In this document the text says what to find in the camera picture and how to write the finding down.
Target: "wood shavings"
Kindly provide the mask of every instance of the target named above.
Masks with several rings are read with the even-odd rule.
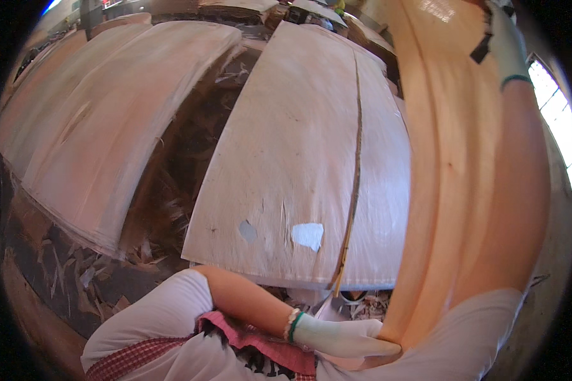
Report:
[[[104,316],[104,310],[102,309],[102,306],[99,304],[99,301],[97,299],[95,299],[94,302],[95,302],[96,307],[98,308],[99,319],[103,323],[106,321],[106,317]]]
[[[99,310],[102,312],[105,320],[110,319],[114,315],[112,307],[106,303],[99,303]]]
[[[130,305],[131,303],[129,302],[129,300],[127,300],[125,295],[123,295],[121,296],[121,299],[119,299],[119,301],[116,302],[112,311],[114,314],[116,314],[117,312],[121,312],[122,310],[128,308]]]
[[[94,274],[95,270],[93,269],[93,267],[90,267],[83,273],[83,275],[81,275],[79,280],[84,288],[89,288],[89,282],[92,281]]]
[[[31,243],[35,250],[39,251],[43,246],[43,238],[48,233],[53,222],[28,200],[25,192],[19,188],[18,181],[12,178],[12,176],[13,174],[11,173],[11,181],[16,191],[11,200],[10,210],[21,222],[25,239]]]
[[[140,257],[142,259],[142,263],[149,263],[153,259],[153,253],[151,252],[151,243],[148,241],[148,238],[144,238],[142,242],[142,246],[140,246]]]
[[[55,287],[57,286],[57,274],[58,274],[58,266],[55,267],[55,274],[53,275],[53,286],[51,286],[51,299],[53,299],[53,295],[55,295]]]
[[[65,268],[61,266],[59,262],[59,258],[57,258],[57,251],[55,251],[55,247],[53,246],[53,255],[55,256],[55,271],[57,271],[57,276],[59,277],[59,284],[61,287],[61,293],[65,294],[66,291],[63,286],[63,275]]]
[[[391,290],[376,291],[375,295],[367,295],[360,304],[350,306],[352,320],[377,319],[383,321],[391,296]]]
[[[163,260],[166,259],[166,258],[167,258],[167,256],[161,257],[161,258],[159,258],[159,259],[155,259],[154,261],[149,262],[148,264],[157,264],[157,263],[163,261]]]

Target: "pink checkered scarf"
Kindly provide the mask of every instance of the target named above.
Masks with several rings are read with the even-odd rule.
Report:
[[[253,346],[270,360],[295,373],[295,381],[315,381],[315,356],[297,346],[268,339],[249,325],[246,333],[233,328],[219,311],[199,316],[196,333],[185,338],[155,338],[141,341],[104,357],[93,364],[85,374],[88,381],[115,381],[145,364],[166,354],[170,349],[181,346],[201,331],[204,323],[212,323],[221,330],[236,349]]]

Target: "person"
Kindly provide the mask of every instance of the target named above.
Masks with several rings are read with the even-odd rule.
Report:
[[[549,198],[547,152],[523,42],[506,14],[489,6],[490,52],[503,79],[504,108],[495,208],[471,278],[454,291],[450,310],[425,341],[401,353],[397,344],[377,339],[378,320],[319,321],[244,277],[196,266],[93,333],[81,357],[88,379],[480,380],[519,311],[544,237]],[[347,371],[321,354],[385,361]]]

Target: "white glove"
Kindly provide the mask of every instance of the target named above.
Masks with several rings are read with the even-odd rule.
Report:
[[[502,86],[511,79],[527,79],[531,82],[526,65],[523,35],[499,6],[491,1],[486,1],[486,4],[492,10],[492,34],[494,35],[489,40],[489,51],[498,63]]]
[[[303,314],[295,325],[293,339],[298,344],[341,358],[400,353],[400,345],[376,339],[381,327],[377,319],[335,322]]]

